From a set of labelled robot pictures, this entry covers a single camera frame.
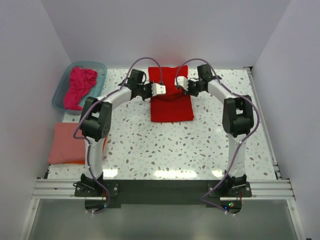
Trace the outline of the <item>red t-shirt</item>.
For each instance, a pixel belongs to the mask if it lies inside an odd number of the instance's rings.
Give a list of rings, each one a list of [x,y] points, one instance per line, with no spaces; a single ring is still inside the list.
[[[149,79],[159,83],[163,77],[166,94],[152,97],[150,100],[150,120],[154,123],[187,122],[194,119],[192,101],[181,89],[176,89],[175,77],[188,76],[188,67],[149,67]]]

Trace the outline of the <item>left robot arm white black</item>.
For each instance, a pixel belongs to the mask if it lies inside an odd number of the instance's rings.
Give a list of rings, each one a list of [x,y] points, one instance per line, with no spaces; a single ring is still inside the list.
[[[133,69],[118,89],[85,100],[78,127],[85,142],[86,170],[80,177],[83,185],[98,190],[103,187],[103,146],[111,129],[112,112],[137,96],[144,100],[152,97],[152,84],[145,72]]]

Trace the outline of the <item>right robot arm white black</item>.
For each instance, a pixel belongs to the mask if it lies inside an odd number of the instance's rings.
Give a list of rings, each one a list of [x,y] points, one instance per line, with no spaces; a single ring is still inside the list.
[[[254,127],[255,105],[249,95],[234,93],[207,64],[197,67],[198,78],[178,76],[175,84],[182,87],[186,95],[197,97],[207,92],[223,104],[222,127],[228,136],[228,163],[221,187],[228,189],[246,185],[246,142]]]

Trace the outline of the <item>teal plastic bin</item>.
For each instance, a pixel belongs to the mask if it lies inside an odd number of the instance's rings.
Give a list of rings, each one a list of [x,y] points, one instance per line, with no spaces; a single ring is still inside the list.
[[[104,83],[105,83],[105,79],[106,79],[106,75],[107,75],[107,67],[99,62],[94,62],[94,61],[77,61],[72,63],[71,65],[69,65],[67,67],[67,69],[65,70],[59,84],[58,87],[53,95],[52,98],[52,105],[55,109],[62,111],[64,113],[68,113],[68,114],[74,114],[74,115],[80,115],[82,110],[67,110],[64,107],[64,98],[65,95],[67,93],[67,90],[70,86],[70,73],[72,71],[73,68],[75,67],[79,67],[81,69],[92,69],[94,71],[97,72],[97,83],[96,85],[90,90],[90,92],[85,95],[82,99],[81,102],[79,103],[79,105],[83,108],[84,104],[85,104],[85,100],[88,97],[98,97],[100,96]]]

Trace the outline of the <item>magenta crumpled t-shirt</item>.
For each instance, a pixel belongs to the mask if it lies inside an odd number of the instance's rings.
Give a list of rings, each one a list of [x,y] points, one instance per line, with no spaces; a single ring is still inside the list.
[[[69,76],[69,88],[63,99],[64,108],[81,111],[82,98],[97,84],[98,73],[89,68],[74,67]]]

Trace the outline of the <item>orange folded t-shirt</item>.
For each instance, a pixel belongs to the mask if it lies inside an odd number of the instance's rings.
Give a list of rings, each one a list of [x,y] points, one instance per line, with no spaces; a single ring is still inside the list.
[[[102,152],[105,150],[105,145],[107,142],[107,138],[104,139],[103,145],[102,145]],[[85,159],[80,159],[80,160],[72,160],[67,162],[66,164],[79,164],[79,165],[84,165],[85,164]]]

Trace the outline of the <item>pink folded t-shirt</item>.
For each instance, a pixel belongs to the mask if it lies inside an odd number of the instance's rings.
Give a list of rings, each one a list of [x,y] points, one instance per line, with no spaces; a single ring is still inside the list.
[[[85,164],[85,142],[83,139],[74,138],[77,126],[77,123],[72,122],[55,124],[53,143],[47,160],[50,165]]]

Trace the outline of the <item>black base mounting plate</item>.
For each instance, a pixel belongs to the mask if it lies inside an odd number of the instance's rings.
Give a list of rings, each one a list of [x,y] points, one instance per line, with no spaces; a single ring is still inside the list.
[[[218,180],[82,180],[73,183],[74,195],[94,213],[122,205],[201,205],[237,213],[242,199],[252,197],[251,186],[234,187]]]

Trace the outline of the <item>aluminium frame rail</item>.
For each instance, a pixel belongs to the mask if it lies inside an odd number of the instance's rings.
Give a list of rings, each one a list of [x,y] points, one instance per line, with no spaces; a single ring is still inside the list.
[[[38,179],[33,189],[34,199],[74,199],[75,179]],[[294,200],[289,180],[250,180],[250,200]]]

